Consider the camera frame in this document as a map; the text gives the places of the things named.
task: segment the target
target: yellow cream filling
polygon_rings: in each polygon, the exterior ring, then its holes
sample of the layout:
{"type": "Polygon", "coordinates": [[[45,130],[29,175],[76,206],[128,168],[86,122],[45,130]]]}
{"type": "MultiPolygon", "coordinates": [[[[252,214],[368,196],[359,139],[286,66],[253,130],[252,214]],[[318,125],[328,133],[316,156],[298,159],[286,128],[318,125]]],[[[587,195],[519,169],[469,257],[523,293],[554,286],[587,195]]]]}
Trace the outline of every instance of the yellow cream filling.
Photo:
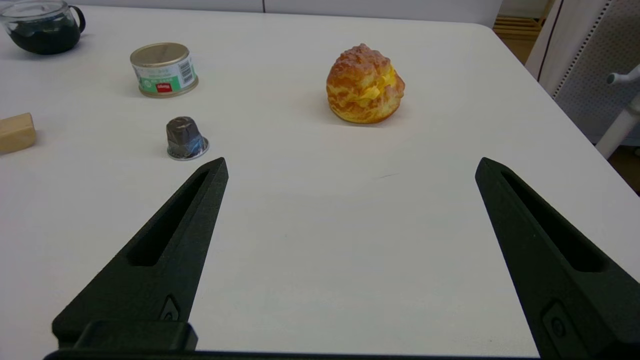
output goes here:
{"type": "Polygon", "coordinates": [[[394,69],[393,65],[389,65],[389,72],[382,75],[375,85],[366,88],[358,99],[373,100],[380,96],[380,94],[382,94],[385,88],[389,85],[391,87],[396,85],[396,70],[394,69]]]}

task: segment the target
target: tin can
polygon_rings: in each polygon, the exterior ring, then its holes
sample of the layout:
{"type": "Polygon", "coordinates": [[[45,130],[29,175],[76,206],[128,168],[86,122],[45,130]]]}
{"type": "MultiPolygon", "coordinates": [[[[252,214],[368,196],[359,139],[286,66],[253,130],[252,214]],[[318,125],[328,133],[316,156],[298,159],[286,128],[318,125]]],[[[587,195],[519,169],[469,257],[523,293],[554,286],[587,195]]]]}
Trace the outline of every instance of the tin can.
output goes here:
{"type": "Polygon", "coordinates": [[[171,97],[198,84],[189,49],[175,42],[143,46],[131,54],[140,92],[151,97],[171,97]]]}

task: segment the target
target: pastry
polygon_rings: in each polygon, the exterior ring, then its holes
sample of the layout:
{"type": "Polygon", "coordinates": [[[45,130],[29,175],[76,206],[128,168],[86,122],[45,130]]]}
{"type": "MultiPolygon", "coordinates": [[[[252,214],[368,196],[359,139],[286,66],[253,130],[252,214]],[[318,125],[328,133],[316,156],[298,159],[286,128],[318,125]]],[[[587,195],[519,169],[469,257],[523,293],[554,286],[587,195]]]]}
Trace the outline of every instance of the pastry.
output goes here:
{"type": "Polygon", "coordinates": [[[360,44],[335,60],[326,78],[326,93],[329,107],[341,119],[372,124],[398,109],[404,81],[389,58],[360,44]]]}

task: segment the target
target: can lid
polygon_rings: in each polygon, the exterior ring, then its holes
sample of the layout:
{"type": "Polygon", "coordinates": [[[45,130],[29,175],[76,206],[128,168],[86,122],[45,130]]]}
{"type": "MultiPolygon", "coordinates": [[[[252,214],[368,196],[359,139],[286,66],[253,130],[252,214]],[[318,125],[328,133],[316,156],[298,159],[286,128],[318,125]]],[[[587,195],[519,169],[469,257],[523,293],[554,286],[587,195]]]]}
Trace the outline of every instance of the can lid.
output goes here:
{"type": "Polygon", "coordinates": [[[161,42],[143,46],[131,54],[131,63],[142,67],[171,65],[185,59],[189,49],[175,42],[161,42]]]}

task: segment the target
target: barcode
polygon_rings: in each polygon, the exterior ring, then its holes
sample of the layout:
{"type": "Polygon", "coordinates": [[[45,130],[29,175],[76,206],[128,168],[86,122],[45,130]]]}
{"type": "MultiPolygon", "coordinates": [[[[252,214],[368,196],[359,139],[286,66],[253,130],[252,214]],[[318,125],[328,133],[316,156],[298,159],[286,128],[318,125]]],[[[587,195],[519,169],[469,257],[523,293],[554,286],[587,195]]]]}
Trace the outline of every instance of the barcode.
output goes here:
{"type": "Polygon", "coordinates": [[[180,75],[182,76],[182,83],[184,83],[185,85],[193,79],[191,64],[188,61],[180,64],[180,75]]]}

